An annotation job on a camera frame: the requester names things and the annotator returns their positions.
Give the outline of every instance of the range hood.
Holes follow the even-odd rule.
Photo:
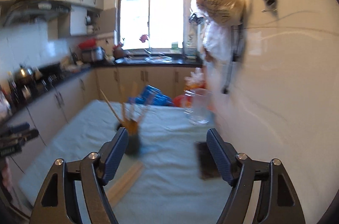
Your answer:
[[[71,8],[65,3],[46,0],[16,0],[1,5],[0,27],[37,21],[50,21],[68,14]]]

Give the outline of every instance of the black tool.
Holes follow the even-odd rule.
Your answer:
[[[217,224],[242,224],[254,181],[261,181],[253,224],[305,224],[298,196],[279,159],[270,163],[251,160],[225,143],[215,129],[207,132],[207,145],[231,194]],[[103,186],[114,178],[128,144],[126,129],[120,128],[98,153],[81,161],[57,159],[36,199],[30,224],[82,223],[74,181],[81,181],[92,223],[118,224]]]
[[[253,224],[305,224],[304,214],[284,165],[279,159],[254,161],[225,143],[216,129],[210,129],[207,145],[224,181],[232,186],[217,224],[242,224],[254,181],[261,181]]]
[[[13,198],[2,183],[3,177],[1,171],[6,166],[5,158],[7,156],[20,153],[26,142],[35,139],[38,136],[38,130],[30,129],[29,123],[24,123],[15,127],[6,127],[0,132],[0,200],[7,210],[24,220],[28,220],[29,217],[11,204]]]

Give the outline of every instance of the bag of food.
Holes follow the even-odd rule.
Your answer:
[[[195,13],[205,16],[220,26],[240,25],[245,0],[192,0]]]

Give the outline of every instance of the red basket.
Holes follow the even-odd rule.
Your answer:
[[[96,38],[91,38],[91,39],[88,39],[84,42],[81,42],[78,47],[81,49],[81,50],[85,50],[85,49],[90,49],[90,48],[93,48],[93,47],[96,47],[97,45],[97,40]]]

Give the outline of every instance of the sink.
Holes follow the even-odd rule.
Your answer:
[[[151,63],[170,63],[172,62],[171,57],[166,57],[166,56],[154,56],[154,57],[147,57],[145,58],[146,61],[151,62]]]
[[[146,58],[147,58],[146,56],[125,57],[125,58],[118,59],[116,62],[117,63],[122,63],[122,62],[126,62],[126,63],[144,63]]]
[[[146,56],[136,56],[136,57],[125,57],[116,60],[116,63],[171,63],[173,59],[171,57],[166,56],[153,56],[153,57],[146,57]]]

